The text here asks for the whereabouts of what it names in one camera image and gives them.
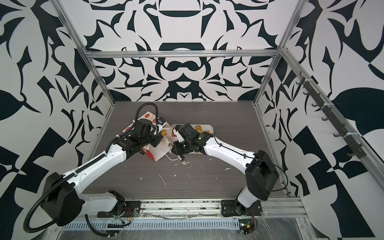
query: yellow food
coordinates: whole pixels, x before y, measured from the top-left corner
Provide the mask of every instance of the yellow food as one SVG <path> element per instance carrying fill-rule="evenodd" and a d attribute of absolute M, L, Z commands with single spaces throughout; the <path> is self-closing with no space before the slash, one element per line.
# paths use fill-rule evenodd
<path fill-rule="evenodd" d="M 197 126 L 195 127 L 195 130 L 198 131 L 199 133 L 202 133 L 202 132 L 203 132 L 202 129 L 201 129 L 201 126 L 199 126 L 199 125 L 197 125 Z"/>

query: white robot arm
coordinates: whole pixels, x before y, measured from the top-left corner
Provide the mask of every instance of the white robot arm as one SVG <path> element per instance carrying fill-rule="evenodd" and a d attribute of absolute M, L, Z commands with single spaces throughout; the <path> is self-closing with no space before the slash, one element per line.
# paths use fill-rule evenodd
<path fill-rule="evenodd" d="M 121 136 L 116 136 L 105 151 L 63 175 L 53 173 L 47 178 L 43 196 L 31 208 L 24 221 L 23 228 L 26 232 L 37 232 L 54 223 L 64 226 L 78 215 L 118 211 L 119 207 L 122 208 L 124 198 L 115 191 L 104 194 L 82 194 L 82 192 L 95 179 L 139 152 L 143 146 L 151 144 L 156 147 L 159 144 L 162 138 L 160 130 L 166 121 L 157 118 L 157 107 L 156 129 L 149 120 L 137 120 L 138 112 L 132 128 Z M 259 151 L 255 154 L 244 151 L 222 142 L 210 133 L 199 134 L 190 124 L 179 125 L 174 131 L 177 131 L 179 138 L 183 140 L 174 143 L 172 152 L 181 159 L 184 159 L 183 154 L 192 151 L 201 152 L 231 164 L 246 175 L 248 187 L 244 187 L 237 197 L 237 203 L 241 208 L 249 208 L 257 200 L 267 200 L 279 174 L 274 165 L 269 164 L 270 159 L 265 152 Z M 31 217 L 39 205 L 53 221 L 39 228 L 31 228 L 29 225 Z"/>
<path fill-rule="evenodd" d="M 181 159 L 183 154 L 201 152 L 217 157 L 245 174 L 247 186 L 237 196 L 237 202 L 249 208 L 257 200 L 267 200 L 270 192 L 279 178 L 275 165 L 268 155 L 259 150 L 257 153 L 248 152 L 229 145 L 213 134 L 198 133 L 190 124 L 178 125 L 173 130 L 181 141 L 176 141 L 172 152 Z"/>

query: white spill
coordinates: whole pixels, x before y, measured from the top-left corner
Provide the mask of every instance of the white spill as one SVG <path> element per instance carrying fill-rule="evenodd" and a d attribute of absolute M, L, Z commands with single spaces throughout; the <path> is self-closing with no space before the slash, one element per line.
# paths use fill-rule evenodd
<path fill-rule="evenodd" d="M 160 176 L 160 174 L 158 174 Z M 160 176 L 161 177 L 161 176 Z M 161 177 L 161 180 L 163 180 L 164 186 L 166 185 L 164 179 Z"/>

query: cable tie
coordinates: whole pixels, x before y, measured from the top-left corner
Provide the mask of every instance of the cable tie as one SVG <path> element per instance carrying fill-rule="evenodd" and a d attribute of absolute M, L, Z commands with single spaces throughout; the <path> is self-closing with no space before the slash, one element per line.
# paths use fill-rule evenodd
<path fill-rule="evenodd" d="M 320 110 L 322 110 L 327 105 L 334 105 L 334 104 L 333 103 L 324 103 L 323 106 L 320 108 Z"/>
<path fill-rule="evenodd" d="M 358 132 L 347 132 L 347 133 L 343 136 L 343 138 L 345 138 L 346 136 L 352 135 L 352 134 L 358 134 L 358 135 L 360 135 L 360 133 L 358 133 Z"/>

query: patterned backdrop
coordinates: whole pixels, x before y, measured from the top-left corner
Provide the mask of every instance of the patterned backdrop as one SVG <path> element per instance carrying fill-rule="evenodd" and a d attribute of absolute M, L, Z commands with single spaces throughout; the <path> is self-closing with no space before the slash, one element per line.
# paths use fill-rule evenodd
<path fill-rule="evenodd" d="M 89 50 L 277 48 L 298 0 L 62 0 Z"/>
<path fill-rule="evenodd" d="M 381 0 L 310 0 L 287 45 L 382 159 L 383 9 Z"/>
<path fill-rule="evenodd" d="M 45 178 L 86 161 L 110 104 L 47 0 L 0 1 L 0 59 L 0 238 L 31 239 Z"/>
<path fill-rule="evenodd" d="M 383 158 L 383 1 L 310 0 L 288 50 Z M 384 238 L 384 192 L 279 62 L 260 100 L 291 190 L 320 239 Z"/>
<path fill-rule="evenodd" d="M 99 58 L 116 101 L 253 100 L 272 57 Z"/>

